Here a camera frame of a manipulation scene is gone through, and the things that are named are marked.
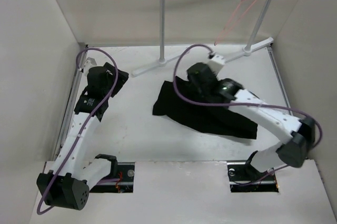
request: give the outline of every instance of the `beige wall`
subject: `beige wall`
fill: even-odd
[[[56,0],[0,0],[0,222],[28,223],[79,50]]]
[[[337,212],[337,1],[299,0],[278,35],[274,51],[291,105],[323,126],[313,156]]]
[[[57,0],[79,42],[155,44],[159,0]],[[213,42],[240,0],[167,0],[166,41]],[[273,0],[258,40],[275,37],[297,0]],[[263,6],[259,0],[225,43],[247,41]]]

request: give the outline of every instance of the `screw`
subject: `screw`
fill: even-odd
[[[235,176],[235,170],[234,170],[233,168],[229,169],[228,174],[229,174],[231,177],[234,177],[234,176]]]
[[[127,175],[128,175],[129,177],[133,177],[133,176],[135,175],[135,171],[134,171],[134,170],[128,170],[128,171],[127,171]]]

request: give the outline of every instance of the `metal rod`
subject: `metal rod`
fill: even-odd
[[[270,5],[271,1],[272,0],[265,0],[265,3],[264,3],[264,6],[263,6],[263,8],[261,10],[259,19],[257,19],[257,22],[256,22],[255,27],[253,29],[253,32],[251,34],[251,37],[249,38],[248,43],[247,43],[246,47],[244,48],[244,51],[249,52],[251,50],[252,44],[253,44],[253,42],[254,42],[254,40],[256,38],[256,35],[257,35],[257,33],[258,33],[258,31],[259,31],[259,29],[261,27],[263,18],[265,16],[265,13],[267,13],[267,10],[269,8],[269,5]]]
[[[160,57],[159,62],[165,62],[165,0],[160,0],[160,26],[159,26],[159,37],[160,37]]]

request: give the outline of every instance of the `black cloth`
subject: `black cloth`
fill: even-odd
[[[193,94],[188,91],[187,81],[176,78],[182,95],[191,100]],[[201,133],[256,139],[257,124],[237,113],[224,109],[220,121],[210,113],[210,108],[196,106],[181,100],[173,89],[173,83],[165,81],[153,106],[153,115],[167,115],[172,120],[193,128]]]

